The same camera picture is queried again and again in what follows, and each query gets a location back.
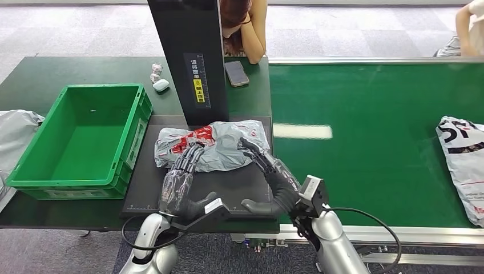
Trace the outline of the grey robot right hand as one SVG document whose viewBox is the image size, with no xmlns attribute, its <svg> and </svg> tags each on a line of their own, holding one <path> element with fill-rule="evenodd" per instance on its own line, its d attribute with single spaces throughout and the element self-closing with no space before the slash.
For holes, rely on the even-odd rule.
<svg viewBox="0 0 484 274">
<path fill-rule="evenodd" d="M 269 150 L 246 138 L 240 138 L 240 142 L 245 148 L 243 154 L 251 158 L 259 167 L 273 196 L 271 201 L 264 203 L 244 199 L 241 201 L 241 205 L 255 215 L 278 217 L 283 213 L 290 213 L 299 200 L 299 181 L 280 159 L 271 155 Z"/>
</svg>

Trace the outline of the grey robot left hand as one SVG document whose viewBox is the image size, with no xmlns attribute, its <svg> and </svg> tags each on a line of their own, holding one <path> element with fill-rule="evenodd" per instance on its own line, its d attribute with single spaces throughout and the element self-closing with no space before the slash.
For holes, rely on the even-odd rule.
<svg viewBox="0 0 484 274">
<path fill-rule="evenodd" d="M 212 191 L 196 202 L 189 198 L 196 166 L 203 154 L 204 146 L 196 143 L 176 158 L 163 180 L 159 200 L 161 213 L 175 216 L 181 221 L 193 221 L 205 214 L 205 206 L 219 197 Z"/>
</svg>

